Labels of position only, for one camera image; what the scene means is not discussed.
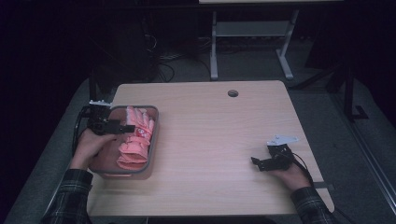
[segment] handheld controller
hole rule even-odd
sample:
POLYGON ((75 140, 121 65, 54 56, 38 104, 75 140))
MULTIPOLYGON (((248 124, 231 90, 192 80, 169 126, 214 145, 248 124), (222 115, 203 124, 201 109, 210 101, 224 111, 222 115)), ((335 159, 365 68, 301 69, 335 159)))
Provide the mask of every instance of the handheld controller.
POLYGON ((287 143, 296 141, 298 141, 296 137, 276 135, 272 141, 267 142, 272 158, 261 161, 251 157, 251 161, 259 167, 260 171, 288 170, 294 160, 294 156, 287 143))
POLYGON ((103 101, 90 101, 90 116, 88 118, 87 127, 94 133, 103 135, 106 133, 133 133, 134 125, 120 125, 119 119, 108 119, 110 115, 111 104, 106 104, 103 101))

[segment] metal frame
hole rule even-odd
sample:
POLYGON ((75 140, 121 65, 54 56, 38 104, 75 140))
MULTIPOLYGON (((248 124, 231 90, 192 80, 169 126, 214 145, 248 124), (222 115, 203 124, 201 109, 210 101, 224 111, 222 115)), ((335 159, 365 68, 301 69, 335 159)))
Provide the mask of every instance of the metal frame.
POLYGON ((289 21, 251 21, 251 22, 224 22, 217 21, 217 12, 213 12, 212 21, 212 49, 210 52, 210 79, 218 80, 218 60, 216 55, 217 36, 285 36, 285 42, 281 49, 276 50, 283 73, 286 79, 293 79, 286 59, 286 52, 293 34, 294 25, 297 21, 299 10, 293 10, 289 21))
MULTIPOLYGON (((339 111, 340 114, 345 114, 345 109, 343 108, 342 100, 337 97, 336 95, 331 94, 331 99, 334 102, 336 109, 339 111)), ((372 149, 368 146, 366 141, 361 135, 358 127, 356 126, 355 122, 350 120, 348 116, 341 116, 344 123, 352 133, 353 137, 356 140, 356 143, 361 150, 361 154, 363 158, 372 172, 372 175, 375 179, 376 184, 382 191, 382 194, 385 197, 385 200, 388 202, 390 209, 392 210, 393 214, 396 215, 396 190, 390 183, 388 176, 385 174, 382 166, 376 159, 375 155, 372 152, 372 149)))

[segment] black device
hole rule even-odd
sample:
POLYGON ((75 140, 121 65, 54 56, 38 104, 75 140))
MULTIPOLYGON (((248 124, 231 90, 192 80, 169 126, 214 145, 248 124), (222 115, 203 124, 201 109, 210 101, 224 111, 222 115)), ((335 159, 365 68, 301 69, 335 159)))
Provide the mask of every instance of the black device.
POLYGON ((134 125, 120 125, 119 119, 108 119, 110 108, 106 105, 90 105, 87 127, 98 135, 106 133, 133 133, 134 125))
POLYGON ((111 104, 107 104, 104 101, 90 101, 90 105, 85 105, 79 111, 78 118, 76 121, 74 135, 73 135, 73 155, 76 152, 78 144, 78 129, 83 118, 88 119, 87 128, 91 129, 97 135, 103 135, 106 133, 134 133, 134 125, 121 125, 119 119, 109 119, 111 113, 111 104))
POLYGON ((253 164, 257 165, 260 171, 288 170, 294 160, 293 153, 287 144, 280 146, 268 146, 271 159, 259 160, 251 157, 253 164))
POLYGON ((291 164, 295 162, 293 153, 288 147, 288 143, 296 141, 298 141, 297 137, 277 134, 273 140, 267 142, 271 159, 261 161, 251 157, 251 161, 259 167, 260 171, 288 170, 291 164))

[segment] table leg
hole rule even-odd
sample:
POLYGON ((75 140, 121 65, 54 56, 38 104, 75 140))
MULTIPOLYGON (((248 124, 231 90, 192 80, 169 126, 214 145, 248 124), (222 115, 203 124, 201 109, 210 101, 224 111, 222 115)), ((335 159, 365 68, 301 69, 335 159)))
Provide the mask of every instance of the table leg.
POLYGON ((218 74, 218 58, 216 57, 216 11, 213 12, 212 22, 212 50, 210 52, 210 80, 216 81, 218 74))
POLYGON ((277 49, 276 50, 276 55, 277 58, 280 61, 280 65, 282 66, 283 73, 285 74, 285 77, 287 79, 293 79, 293 74, 290 70, 288 61, 286 60, 286 51, 288 50, 289 42, 291 39, 291 35, 293 34, 294 30, 294 25, 297 21, 297 16, 298 16, 299 10, 294 10, 293 14, 291 15, 291 19, 288 25, 288 28, 286 30, 286 35, 285 35, 285 43, 283 44, 282 49, 277 49))

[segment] person's left hand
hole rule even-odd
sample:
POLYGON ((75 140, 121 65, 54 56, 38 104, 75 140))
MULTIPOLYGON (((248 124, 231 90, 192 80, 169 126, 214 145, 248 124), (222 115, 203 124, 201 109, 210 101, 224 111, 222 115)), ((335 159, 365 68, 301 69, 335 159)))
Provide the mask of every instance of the person's left hand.
POLYGON ((110 140, 115 140, 115 134, 96 135, 91 129, 86 129, 78 139, 76 153, 69 169, 87 170, 92 158, 110 140))

